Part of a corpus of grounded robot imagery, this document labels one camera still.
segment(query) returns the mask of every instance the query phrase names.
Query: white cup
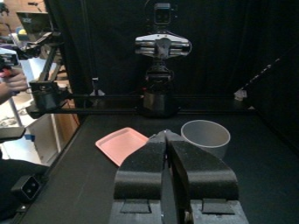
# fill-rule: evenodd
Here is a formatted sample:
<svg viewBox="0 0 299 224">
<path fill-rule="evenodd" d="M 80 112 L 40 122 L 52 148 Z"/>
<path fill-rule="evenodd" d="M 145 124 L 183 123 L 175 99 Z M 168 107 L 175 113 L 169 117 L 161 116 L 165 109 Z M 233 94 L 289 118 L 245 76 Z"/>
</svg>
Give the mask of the white cup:
<svg viewBox="0 0 299 224">
<path fill-rule="evenodd" d="M 224 158 L 229 143 L 229 132 L 217 123 L 205 120 L 187 122 L 181 126 L 181 137 L 215 157 Z"/>
</svg>

